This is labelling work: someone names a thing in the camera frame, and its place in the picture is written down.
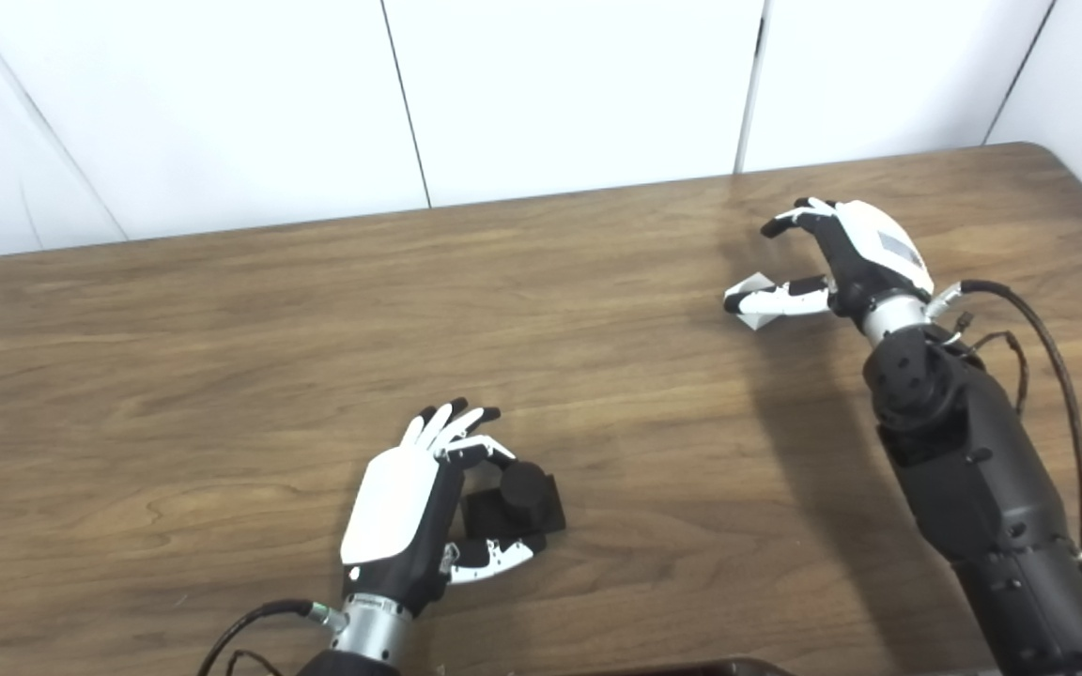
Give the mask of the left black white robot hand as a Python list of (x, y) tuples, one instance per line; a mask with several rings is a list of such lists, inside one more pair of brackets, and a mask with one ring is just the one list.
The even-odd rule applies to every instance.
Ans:
[(499, 417), (497, 407), (469, 407), (464, 397), (428, 406), (396, 445), (370, 459), (339, 546), (344, 595), (378, 596), (417, 619), (448, 586), (505, 573), (547, 548), (542, 533), (448, 536), (467, 470), (518, 462), (505, 445), (477, 432)]

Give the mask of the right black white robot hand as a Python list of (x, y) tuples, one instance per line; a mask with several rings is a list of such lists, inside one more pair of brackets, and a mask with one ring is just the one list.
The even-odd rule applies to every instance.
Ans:
[(919, 249), (884, 210), (867, 202), (799, 198), (794, 208), (768, 220), (761, 235), (807, 231), (828, 273), (774, 284), (752, 274), (724, 292), (724, 309), (758, 329), (778, 316), (833, 313), (860, 322), (881, 300), (906, 295), (927, 303), (935, 282)]

